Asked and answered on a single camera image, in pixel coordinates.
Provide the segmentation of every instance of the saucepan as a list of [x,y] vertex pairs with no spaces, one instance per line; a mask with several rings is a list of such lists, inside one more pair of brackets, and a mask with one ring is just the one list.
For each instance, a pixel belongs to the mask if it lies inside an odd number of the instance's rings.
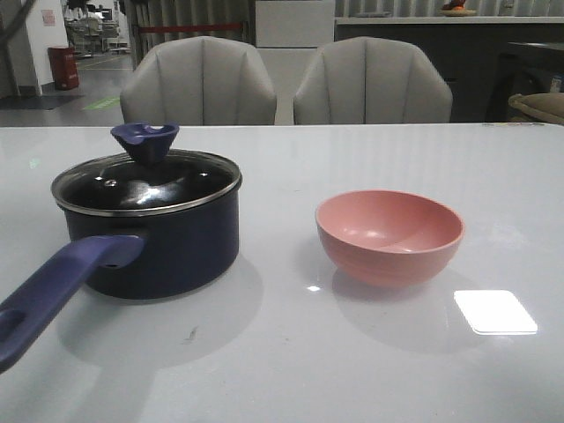
[[84,283],[114,297],[158,299],[203,286],[232,264],[241,171],[216,154],[169,150],[178,130],[117,126],[111,133],[126,153],[55,178],[71,242],[0,304],[0,373]]

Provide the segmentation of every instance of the white table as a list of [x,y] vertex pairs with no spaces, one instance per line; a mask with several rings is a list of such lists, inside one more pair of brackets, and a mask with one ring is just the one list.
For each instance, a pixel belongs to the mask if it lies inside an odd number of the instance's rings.
[[[564,128],[182,128],[174,146],[240,165],[234,265],[169,301],[79,290],[0,375],[0,421],[562,421]],[[52,179],[119,151],[105,128],[0,130],[1,298],[67,241]],[[464,217],[439,276],[390,291],[336,271],[315,207],[373,188]],[[475,333],[453,298],[461,290],[510,291],[538,331]]]

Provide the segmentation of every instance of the red trash can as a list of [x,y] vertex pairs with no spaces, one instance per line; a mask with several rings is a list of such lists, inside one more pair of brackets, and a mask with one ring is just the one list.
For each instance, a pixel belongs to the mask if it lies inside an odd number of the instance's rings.
[[58,90],[70,90],[78,86],[77,64],[74,61],[73,47],[49,47],[51,73]]

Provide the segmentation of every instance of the chair backrest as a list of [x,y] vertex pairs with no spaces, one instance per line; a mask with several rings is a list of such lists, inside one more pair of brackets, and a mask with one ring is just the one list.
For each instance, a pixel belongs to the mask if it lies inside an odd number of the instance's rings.
[[451,107],[423,51],[370,37],[320,47],[293,99],[296,124],[448,122]]
[[255,47],[205,36],[152,48],[120,100],[125,122],[265,125],[277,99]]

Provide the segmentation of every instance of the bowl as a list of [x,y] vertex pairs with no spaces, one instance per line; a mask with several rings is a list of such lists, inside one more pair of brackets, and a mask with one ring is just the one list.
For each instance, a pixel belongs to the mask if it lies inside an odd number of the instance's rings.
[[346,192],[319,205],[317,231],[343,272],[373,286],[409,286],[442,271],[464,236],[449,207],[407,192]]

